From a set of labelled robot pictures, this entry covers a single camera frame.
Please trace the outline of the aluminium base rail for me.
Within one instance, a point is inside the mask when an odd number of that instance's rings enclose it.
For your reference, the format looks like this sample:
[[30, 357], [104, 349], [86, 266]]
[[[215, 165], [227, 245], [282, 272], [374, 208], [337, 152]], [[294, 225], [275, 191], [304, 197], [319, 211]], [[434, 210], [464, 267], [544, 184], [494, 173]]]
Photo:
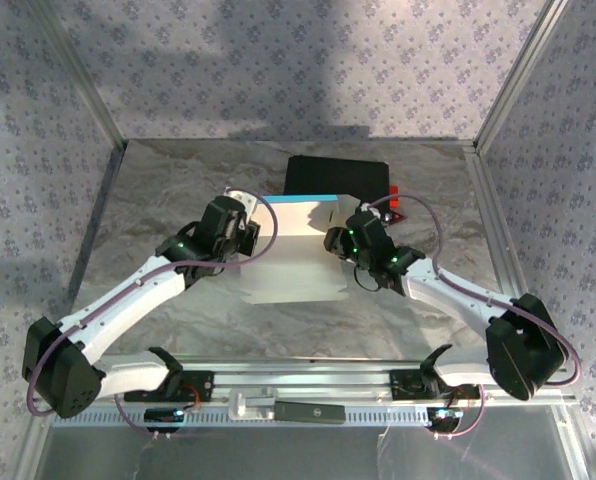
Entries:
[[234, 388], [273, 387], [291, 399], [368, 398], [392, 399], [389, 371], [420, 369], [435, 372], [449, 386], [491, 385], [493, 379], [475, 369], [440, 375], [426, 364], [389, 363], [369, 360], [288, 359], [283, 361], [181, 363], [155, 349], [140, 355], [112, 355], [95, 365], [76, 358], [50, 360], [37, 378], [31, 368], [24, 374], [37, 394], [62, 418], [71, 418], [96, 399], [131, 391], [156, 390], [169, 373], [182, 370], [214, 372], [211, 400], [227, 396]]

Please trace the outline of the small black circuit board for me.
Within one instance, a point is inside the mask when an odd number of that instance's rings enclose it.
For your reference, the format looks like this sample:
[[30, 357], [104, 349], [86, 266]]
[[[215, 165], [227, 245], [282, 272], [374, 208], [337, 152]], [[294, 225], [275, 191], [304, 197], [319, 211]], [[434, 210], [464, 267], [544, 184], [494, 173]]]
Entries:
[[143, 414], [143, 422], [151, 433], [175, 433], [184, 421], [185, 411], [179, 408], [148, 408]]
[[430, 422], [427, 427], [429, 431], [451, 435], [458, 432], [464, 412], [458, 408], [428, 408], [427, 416]]

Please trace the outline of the white plastic bracket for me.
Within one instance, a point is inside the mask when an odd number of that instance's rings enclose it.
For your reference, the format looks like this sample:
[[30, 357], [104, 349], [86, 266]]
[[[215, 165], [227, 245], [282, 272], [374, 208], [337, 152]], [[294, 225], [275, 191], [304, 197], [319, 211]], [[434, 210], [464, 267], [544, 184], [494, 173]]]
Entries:
[[234, 388], [229, 392], [228, 415], [233, 421], [273, 420], [278, 391], [273, 387]]

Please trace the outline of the black hard case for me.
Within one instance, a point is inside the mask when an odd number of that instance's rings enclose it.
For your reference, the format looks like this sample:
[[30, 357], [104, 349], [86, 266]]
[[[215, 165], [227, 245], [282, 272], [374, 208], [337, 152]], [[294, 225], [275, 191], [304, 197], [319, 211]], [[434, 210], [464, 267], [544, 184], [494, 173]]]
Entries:
[[371, 203], [390, 194], [384, 162], [295, 155], [288, 159], [284, 195], [347, 194]]

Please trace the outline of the blue and white paper box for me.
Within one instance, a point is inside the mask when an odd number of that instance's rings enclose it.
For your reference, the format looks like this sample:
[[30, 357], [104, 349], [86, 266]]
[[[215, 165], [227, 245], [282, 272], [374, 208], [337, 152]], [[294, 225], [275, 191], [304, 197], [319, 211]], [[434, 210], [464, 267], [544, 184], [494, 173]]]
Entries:
[[268, 196], [253, 221], [260, 225], [254, 253], [240, 268], [239, 290], [250, 304], [341, 301], [348, 297], [342, 261], [324, 248], [327, 230], [343, 226], [359, 205], [353, 196]]

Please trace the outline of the metal sheet panel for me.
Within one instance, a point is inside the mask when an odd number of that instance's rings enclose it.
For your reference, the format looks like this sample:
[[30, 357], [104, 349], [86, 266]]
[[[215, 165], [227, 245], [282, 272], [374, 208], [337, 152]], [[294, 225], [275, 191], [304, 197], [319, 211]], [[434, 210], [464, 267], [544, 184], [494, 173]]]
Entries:
[[424, 429], [215, 428], [150, 440], [128, 428], [57, 428], [33, 480], [573, 480], [548, 434]]

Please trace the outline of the aluminium side rail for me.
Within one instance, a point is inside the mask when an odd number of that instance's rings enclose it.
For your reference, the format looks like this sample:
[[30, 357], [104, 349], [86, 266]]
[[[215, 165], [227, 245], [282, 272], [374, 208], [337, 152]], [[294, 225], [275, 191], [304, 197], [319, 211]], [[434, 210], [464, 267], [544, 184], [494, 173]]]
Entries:
[[82, 284], [91, 252], [93, 250], [96, 235], [100, 227], [104, 210], [106, 208], [108, 196], [117, 178], [127, 146], [128, 143], [123, 142], [119, 147], [115, 147], [110, 154], [109, 162], [104, 172], [99, 191], [96, 195], [79, 254], [70, 277], [67, 294], [71, 301], [76, 299]]
[[529, 291], [495, 185], [473, 145], [463, 148], [499, 287], [514, 298]]

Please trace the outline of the dark grey flat bar device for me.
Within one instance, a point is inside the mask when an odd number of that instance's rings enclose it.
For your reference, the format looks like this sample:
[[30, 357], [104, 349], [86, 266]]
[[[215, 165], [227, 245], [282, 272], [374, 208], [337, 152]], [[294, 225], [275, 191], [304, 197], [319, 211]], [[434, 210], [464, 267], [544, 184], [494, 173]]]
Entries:
[[342, 425], [346, 422], [343, 405], [276, 401], [274, 420], [296, 423]]

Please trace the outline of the aluminium frame post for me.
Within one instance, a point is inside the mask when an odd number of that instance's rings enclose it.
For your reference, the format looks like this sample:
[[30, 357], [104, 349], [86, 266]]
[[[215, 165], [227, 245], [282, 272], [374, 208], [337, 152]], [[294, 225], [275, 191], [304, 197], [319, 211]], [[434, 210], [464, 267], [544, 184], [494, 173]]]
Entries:
[[114, 148], [125, 149], [127, 144], [125, 136], [113, 120], [92, 75], [79, 56], [50, 0], [25, 1], [108, 142]]
[[478, 155], [484, 155], [487, 152], [503, 126], [569, 3], [570, 0], [545, 0], [501, 90], [474, 139], [474, 149]]

